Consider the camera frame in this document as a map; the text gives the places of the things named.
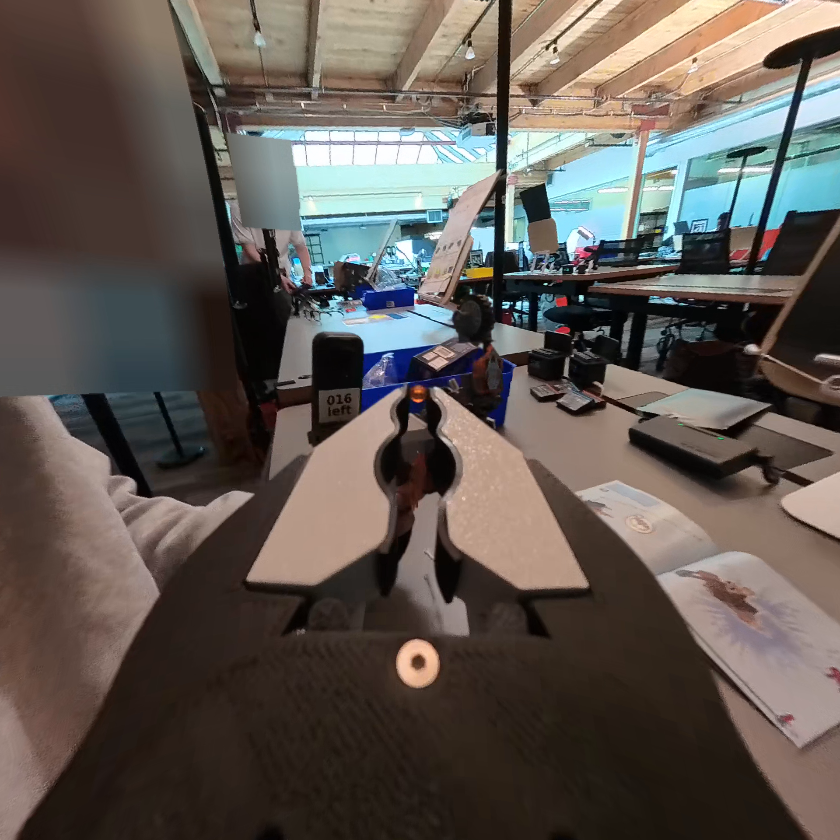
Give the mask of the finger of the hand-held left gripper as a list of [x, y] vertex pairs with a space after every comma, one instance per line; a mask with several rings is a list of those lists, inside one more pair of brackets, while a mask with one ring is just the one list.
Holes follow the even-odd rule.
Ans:
[[395, 538], [392, 547], [395, 557], [399, 559], [403, 556], [411, 539], [417, 509], [417, 494], [414, 489], [398, 489], [395, 501]]

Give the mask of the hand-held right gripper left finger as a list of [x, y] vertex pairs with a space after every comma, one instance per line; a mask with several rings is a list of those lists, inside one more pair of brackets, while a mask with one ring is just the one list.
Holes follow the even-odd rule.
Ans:
[[408, 414], [403, 385], [312, 450], [245, 577], [250, 590], [351, 605], [391, 593], [405, 548], [396, 496]]

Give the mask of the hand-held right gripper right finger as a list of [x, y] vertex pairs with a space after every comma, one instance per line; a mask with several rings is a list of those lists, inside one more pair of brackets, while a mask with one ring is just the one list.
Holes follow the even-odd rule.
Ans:
[[469, 624], [488, 624], [497, 606], [589, 594], [521, 450], [440, 387], [427, 394], [427, 427], [427, 469], [439, 495], [434, 565], [445, 600], [462, 601]]

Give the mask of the lego motorcycle model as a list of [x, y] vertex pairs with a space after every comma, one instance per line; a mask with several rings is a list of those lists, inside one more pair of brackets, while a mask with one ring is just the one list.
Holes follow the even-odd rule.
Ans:
[[[492, 310], [484, 297], [468, 299], [455, 312], [454, 324], [460, 339], [471, 342], [480, 340], [484, 354], [475, 363], [478, 372], [471, 374], [472, 403], [483, 399], [479, 394], [482, 377], [489, 380], [490, 369], [495, 365], [501, 371], [501, 362], [490, 342], [491, 328], [494, 324]], [[406, 431], [406, 419], [411, 412], [408, 389], [404, 386], [388, 397], [394, 398], [391, 408], [392, 420], [399, 424], [397, 438], [402, 439]], [[467, 535], [468, 503], [478, 503], [479, 496], [485, 493], [501, 493], [500, 490], [480, 490], [480, 480], [498, 483], [490, 478], [490, 468], [514, 465], [515, 458], [522, 461], [521, 454], [515, 455], [515, 448], [501, 439], [497, 432], [482, 422], [480, 416], [474, 416], [469, 406], [463, 406], [453, 396], [440, 387], [427, 387], [427, 424], [425, 426], [429, 440], [420, 444], [417, 455], [409, 464], [403, 455], [395, 456], [400, 464], [395, 468], [395, 496], [398, 489], [414, 489], [417, 505], [425, 496], [437, 492], [441, 495], [440, 508], [448, 524], [455, 526], [456, 537]]]

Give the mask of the lego instruction booklet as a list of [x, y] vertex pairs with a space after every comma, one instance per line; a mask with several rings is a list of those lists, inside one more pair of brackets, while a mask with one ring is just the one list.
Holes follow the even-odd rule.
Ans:
[[614, 480], [578, 497], [657, 577], [711, 662], [797, 748], [838, 729], [838, 621], [759, 557], [720, 551], [646, 492]]

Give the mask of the person's left forearm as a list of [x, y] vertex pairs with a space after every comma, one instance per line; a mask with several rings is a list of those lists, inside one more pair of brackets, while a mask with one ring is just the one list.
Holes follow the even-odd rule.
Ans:
[[170, 497], [142, 497], [136, 483], [125, 476], [108, 479], [108, 494], [159, 591], [197, 547], [253, 497], [232, 490], [194, 506]]

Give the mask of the blue plastic bin white tag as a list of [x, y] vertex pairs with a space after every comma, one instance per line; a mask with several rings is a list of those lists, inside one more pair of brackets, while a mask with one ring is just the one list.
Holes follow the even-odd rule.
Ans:
[[415, 303], [416, 290], [404, 284], [384, 289], [365, 288], [360, 292], [360, 300], [369, 312], [384, 312], [410, 308]]
[[[416, 347], [416, 348], [409, 348], [407, 350], [396, 350], [390, 353], [394, 353], [394, 360], [395, 360], [395, 367], [398, 371], [399, 382], [393, 385], [387, 385], [381, 388], [365, 390], [362, 389], [361, 396], [360, 396], [360, 412], [366, 411], [368, 408], [372, 407], [374, 404], [378, 403], [383, 397], [387, 396], [389, 393], [393, 392], [394, 390], [398, 390], [404, 386], [420, 384], [425, 387], [431, 386], [439, 386], [439, 387], [448, 387], [450, 382], [457, 382], [458, 388], [460, 390], [465, 390], [467, 388], [467, 381], [469, 379], [469, 375], [471, 374], [463, 374], [458, 377], [452, 378], [441, 378], [436, 380], [430, 381], [417, 381], [417, 382], [407, 382], [406, 381], [406, 373], [407, 367], [410, 363], [412, 357], [416, 355], [418, 352], [430, 348], [429, 346], [423, 347]], [[367, 353], [364, 356], [364, 373], [366, 373], [372, 365], [377, 362], [384, 354], [386, 353]]]

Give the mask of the dark cardboard box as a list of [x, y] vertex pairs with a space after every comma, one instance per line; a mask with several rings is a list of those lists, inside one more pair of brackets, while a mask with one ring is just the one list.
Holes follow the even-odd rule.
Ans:
[[406, 382], [426, 382], [468, 374], [480, 356], [480, 344], [455, 337], [418, 352], [407, 367]]

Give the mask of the wooden pillar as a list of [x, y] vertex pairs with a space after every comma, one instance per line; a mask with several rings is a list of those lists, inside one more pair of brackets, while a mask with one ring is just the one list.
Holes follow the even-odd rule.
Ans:
[[249, 429], [249, 404], [241, 385], [196, 391], [217, 462], [222, 467], [257, 466], [259, 452]]

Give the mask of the black charger box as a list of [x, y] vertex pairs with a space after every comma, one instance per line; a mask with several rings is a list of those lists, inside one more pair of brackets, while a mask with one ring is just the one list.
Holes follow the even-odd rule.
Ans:
[[628, 429], [631, 445], [673, 466], [706, 478], [722, 480], [755, 467], [771, 486], [782, 470], [758, 446], [693, 426], [673, 417], [651, 416]]

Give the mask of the black office chair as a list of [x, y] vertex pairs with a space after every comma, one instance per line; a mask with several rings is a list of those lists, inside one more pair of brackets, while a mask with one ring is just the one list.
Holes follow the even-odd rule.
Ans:
[[546, 333], [566, 329], [574, 339], [574, 346], [579, 350], [593, 350], [595, 339], [587, 339], [586, 333], [603, 332], [613, 321], [613, 314], [608, 309], [592, 308], [585, 305], [573, 304], [555, 305], [542, 313], [546, 323]]
[[730, 229], [682, 237], [678, 275], [723, 275], [730, 270]]
[[642, 252], [648, 248], [648, 240], [649, 237], [645, 235], [625, 239], [602, 239], [593, 255], [593, 268], [636, 266]]
[[763, 262], [762, 274], [774, 277], [796, 277], [804, 274], [838, 218], [837, 208], [788, 212], [779, 235]]

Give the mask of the long black pole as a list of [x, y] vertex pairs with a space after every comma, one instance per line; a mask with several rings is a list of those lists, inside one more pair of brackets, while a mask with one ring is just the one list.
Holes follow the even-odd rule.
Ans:
[[494, 210], [494, 250], [492, 301], [496, 322], [502, 321], [503, 295], [505, 292], [505, 222], [508, 178], [508, 132], [511, 69], [511, 19], [512, 1], [498, 1], [497, 26], [497, 183]]

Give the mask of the wooden desk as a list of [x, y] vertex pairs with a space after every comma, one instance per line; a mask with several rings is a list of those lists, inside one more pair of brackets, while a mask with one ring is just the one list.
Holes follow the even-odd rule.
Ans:
[[[661, 277], [674, 273], [677, 267], [676, 262], [668, 262], [629, 267], [588, 269], [585, 266], [565, 266], [558, 270], [517, 271], [505, 274], [505, 292], [517, 298], [527, 298], [528, 329], [531, 331], [537, 329], [540, 314], [544, 320], [567, 327], [568, 317], [588, 316], [594, 311], [592, 307], [581, 303], [584, 295], [594, 285]], [[540, 301], [546, 296], [551, 297], [553, 301], [562, 298], [565, 305], [539, 310]]]
[[675, 275], [595, 283], [592, 292], [613, 310], [632, 315], [625, 366], [641, 363], [648, 317], [711, 323], [732, 320], [746, 307], [781, 307], [803, 285], [803, 276]]

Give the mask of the person's grey hoodie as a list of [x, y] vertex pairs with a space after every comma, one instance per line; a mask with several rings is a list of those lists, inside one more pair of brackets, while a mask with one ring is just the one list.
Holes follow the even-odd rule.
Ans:
[[2, 838], [77, 750], [158, 588], [118, 509], [109, 459], [48, 399], [1, 405]]

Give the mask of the black desk mat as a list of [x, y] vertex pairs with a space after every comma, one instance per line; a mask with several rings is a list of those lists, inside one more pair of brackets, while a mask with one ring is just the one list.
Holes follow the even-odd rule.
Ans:
[[740, 435], [740, 440], [771, 457], [783, 478], [801, 487], [815, 484], [839, 471], [838, 453], [788, 434], [752, 426]]

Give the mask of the white metal stand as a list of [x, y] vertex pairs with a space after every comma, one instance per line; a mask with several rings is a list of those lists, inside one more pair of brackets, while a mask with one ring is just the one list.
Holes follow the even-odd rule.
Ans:
[[[764, 376], [782, 391], [825, 406], [839, 406], [838, 354], [817, 354], [812, 359], [814, 370], [808, 372], [772, 356], [757, 344], [747, 344], [743, 352], [758, 359]], [[780, 504], [793, 519], [839, 539], [839, 473], [788, 494]]]

